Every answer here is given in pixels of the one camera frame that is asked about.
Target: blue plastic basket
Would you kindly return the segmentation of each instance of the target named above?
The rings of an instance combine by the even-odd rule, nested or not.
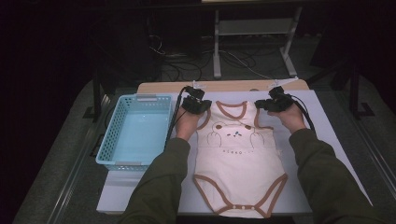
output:
[[[145,171],[163,152],[172,117],[172,96],[123,95],[96,156],[108,170]]]

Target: sleeve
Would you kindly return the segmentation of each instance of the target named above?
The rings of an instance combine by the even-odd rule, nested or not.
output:
[[[309,129],[295,132],[290,144],[315,223],[385,223],[330,145],[319,141]]]
[[[187,175],[190,145],[183,139],[168,141],[137,184],[119,223],[175,223],[181,182]]]

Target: white onesie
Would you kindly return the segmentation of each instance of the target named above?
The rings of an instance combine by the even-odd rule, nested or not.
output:
[[[217,101],[198,127],[194,182],[221,216],[271,216],[286,183],[273,129],[259,126],[259,113],[251,102]]]

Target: person's right hand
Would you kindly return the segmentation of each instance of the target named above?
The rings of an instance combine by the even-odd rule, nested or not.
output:
[[[280,118],[282,124],[289,129],[290,133],[306,128],[303,113],[296,104],[292,104],[288,109],[282,112],[268,112],[268,115]]]
[[[187,112],[183,107],[177,112],[176,137],[189,141],[193,133],[195,133],[198,120],[203,115],[195,115]]]

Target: person's left hand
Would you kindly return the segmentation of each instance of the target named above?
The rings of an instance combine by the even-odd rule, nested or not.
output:
[[[189,141],[192,134],[195,133],[197,129],[198,120],[203,114],[195,115],[187,112],[183,107],[180,107],[176,118],[176,120],[178,119],[176,123],[176,137]]]

